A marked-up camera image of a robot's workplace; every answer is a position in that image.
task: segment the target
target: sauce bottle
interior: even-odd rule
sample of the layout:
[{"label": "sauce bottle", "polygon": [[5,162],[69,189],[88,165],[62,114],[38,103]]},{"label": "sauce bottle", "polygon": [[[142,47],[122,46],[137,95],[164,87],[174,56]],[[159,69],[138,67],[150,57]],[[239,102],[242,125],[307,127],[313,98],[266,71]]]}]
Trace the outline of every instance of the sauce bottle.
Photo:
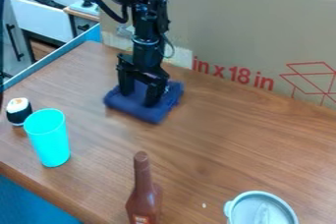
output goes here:
[{"label": "sauce bottle", "polygon": [[134,157],[135,187],[126,203],[131,224],[158,224],[162,189],[151,181],[149,160],[144,151]]}]

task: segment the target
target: folded blue towel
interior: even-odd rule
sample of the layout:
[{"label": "folded blue towel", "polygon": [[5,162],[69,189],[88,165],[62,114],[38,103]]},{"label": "folded blue towel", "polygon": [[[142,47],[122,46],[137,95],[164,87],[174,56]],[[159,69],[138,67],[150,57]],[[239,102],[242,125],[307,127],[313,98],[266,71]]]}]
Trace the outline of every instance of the folded blue towel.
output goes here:
[{"label": "folded blue towel", "polygon": [[149,123],[158,124],[168,114],[168,112],[179,103],[180,96],[183,94],[184,85],[179,82],[168,82],[167,91],[161,99],[152,107],[143,106],[147,85],[135,81],[135,91],[128,96],[121,94],[119,86],[115,86],[104,97],[107,107],[124,111],[141,120]]}]

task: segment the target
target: cyan plastic cup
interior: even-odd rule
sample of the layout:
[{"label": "cyan plastic cup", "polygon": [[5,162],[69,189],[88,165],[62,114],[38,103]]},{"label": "cyan plastic cup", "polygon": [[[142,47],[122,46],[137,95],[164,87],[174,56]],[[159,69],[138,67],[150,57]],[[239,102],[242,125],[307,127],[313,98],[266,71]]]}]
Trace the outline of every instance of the cyan plastic cup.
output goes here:
[{"label": "cyan plastic cup", "polygon": [[41,109],[29,115],[24,129],[41,163],[64,164],[70,157],[65,115],[57,109]]}]

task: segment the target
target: metal pot lid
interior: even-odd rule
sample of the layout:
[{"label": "metal pot lid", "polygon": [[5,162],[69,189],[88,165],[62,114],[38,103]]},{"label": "metal pot lid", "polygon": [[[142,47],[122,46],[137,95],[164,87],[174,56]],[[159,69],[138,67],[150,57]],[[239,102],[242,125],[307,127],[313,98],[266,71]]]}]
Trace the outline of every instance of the metal pot lid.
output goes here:
[{"label": "metal pot lid", "polygon": [[288,203],[266,192],[247,192],[228,203],[231,224],[299,224]]}]

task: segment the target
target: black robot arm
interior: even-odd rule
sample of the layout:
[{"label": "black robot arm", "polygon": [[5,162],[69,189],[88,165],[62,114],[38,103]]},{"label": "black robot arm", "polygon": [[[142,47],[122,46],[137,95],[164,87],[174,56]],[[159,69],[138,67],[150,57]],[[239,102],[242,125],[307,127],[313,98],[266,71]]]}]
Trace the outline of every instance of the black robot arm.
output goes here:
[{"label": "black robot arm", "polygon": [[117,65],[119,87],[123,95],[135,89],[135,80],[147,84],[145,106],[156,104],[165,91],[169,75],[161,68],[165,44],[165,32],[170,21],[167,15],[168,0],[113,0],[122,5],[123,17],[119,17],[101,0],[98,6],[119,23],[128,19],[127,9],[132,10],[135,34],[133,55],[119,54]]}]

